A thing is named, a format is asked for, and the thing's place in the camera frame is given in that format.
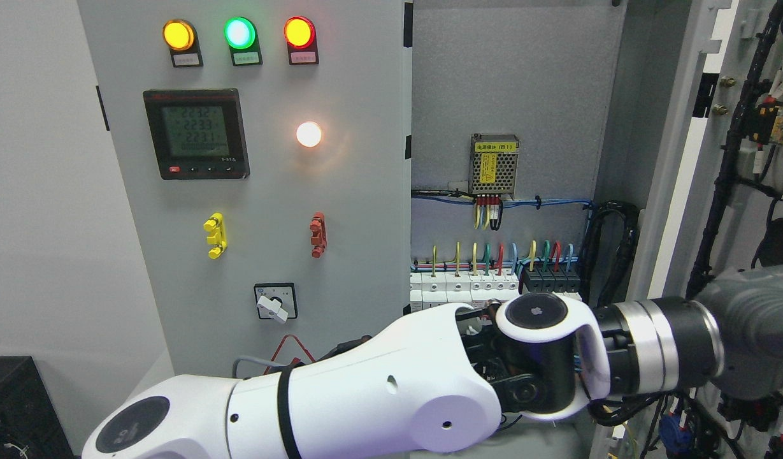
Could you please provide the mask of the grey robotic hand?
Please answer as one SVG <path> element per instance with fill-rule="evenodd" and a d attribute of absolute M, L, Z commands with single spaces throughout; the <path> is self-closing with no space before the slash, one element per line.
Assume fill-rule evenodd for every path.
<path fill-rule="evenodd" d="M 783 265 L 723 274 L 697 294 L 719 326 L 725 364 L 712 383 L 732 397 L 783 388 Z"/>

